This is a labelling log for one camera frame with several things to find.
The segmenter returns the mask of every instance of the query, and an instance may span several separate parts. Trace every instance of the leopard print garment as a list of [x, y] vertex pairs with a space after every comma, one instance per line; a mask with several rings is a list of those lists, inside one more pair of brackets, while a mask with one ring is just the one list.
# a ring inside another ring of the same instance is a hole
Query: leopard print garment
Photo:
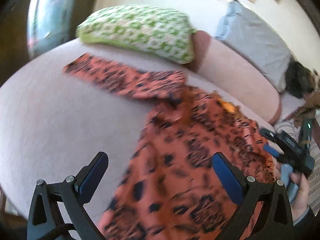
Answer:
[[[246, 176], [274, 181], [257, 123], [237, 119], [221, 106], [218, 94], [185, 85], [184, 73], [145, 73], [89, 54], [64, 71], [119, 95], [161, 99], [100, 220], [106, 239], [213, 240], [236, 210], [211, 166], [215, 152]], [[260, 209], [259, 204], [243, 238]]]

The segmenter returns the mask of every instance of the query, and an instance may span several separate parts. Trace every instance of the finger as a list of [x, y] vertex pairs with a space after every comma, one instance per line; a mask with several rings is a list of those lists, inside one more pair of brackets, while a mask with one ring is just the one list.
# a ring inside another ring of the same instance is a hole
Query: finger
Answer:
[[300, 184], [299, 184], [299, 189], [303, 192], [306, 192], [308, 195], [309, 188], [310, 188], [309, 182], [308, 182], [306, 176], [302, 173], [301, 179], [300, 179]]
[[293, 183], [299, 185], [300, 180], [301, 180], [301, 174], [300, 173], [291, 173], [290, 179], [292, 180]]
[[273, 161], [274, 166], [278, 169], [278, 171], [280, 171], [281, 170], [281, 164], [273, 156], [272, 156], [272, 161]]
[[281, 178], [281, 172], [280, 172], [280, 163], [277, 162], [277, 160], [272, 156], [272, 161], [274, 164], [273, 167], [273, 176], [275, 177], [275, 179], [280, 179]]
[[299, 185], [297, 196], [293, 203], [295, 208], [305, 208], [308, 202], [309, 182], [306, 176], [302, 174], [291, 173], [291, 180]]
[[281, 178], [281, 172], [278, 171], [278, 169], [274, 168], [273, 169], [273, 176], [275, 177], [275, 179], [280, 179]]

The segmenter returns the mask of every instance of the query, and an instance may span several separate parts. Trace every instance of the blue gripper pad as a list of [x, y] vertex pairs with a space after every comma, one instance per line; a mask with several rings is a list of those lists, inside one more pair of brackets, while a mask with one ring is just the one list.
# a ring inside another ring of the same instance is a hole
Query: blue gripper pad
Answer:
[[107, 170], [109, 159], [107, 154], [102, 154], [87, 176], [84, 178], [78, 189], [78, 201], [88, 203], [96, 191], [104, 173]]
[[277, 158], [277, 157], [279, 157], [279, 155], [280, 155], [280, 153], [276, 150], [276, 149], [274, 149], [274, 148], [272, 148], [270, 145], [268, 145], [267, 143], [263, 146], [263, 149], [266, 151], [266, 152], [268, 152], [268, 153], [270, 153], [273, 157], [275, 157], [275, 158]]
[[281, 171], [280, 179], [283, 181], [285, 187], [287, 188], [289, 185], [289, 182], [291, 181], [290, 174], [293, 172], [293, 168], [292, 166], [290, 166], [290, 164], [282, 163], [280, 171]]
[[242, 205], [244, 200], [243, 188], [232, 171], [218, 154], [211, 157], [211, 163], [231, 201], [237, 205]]

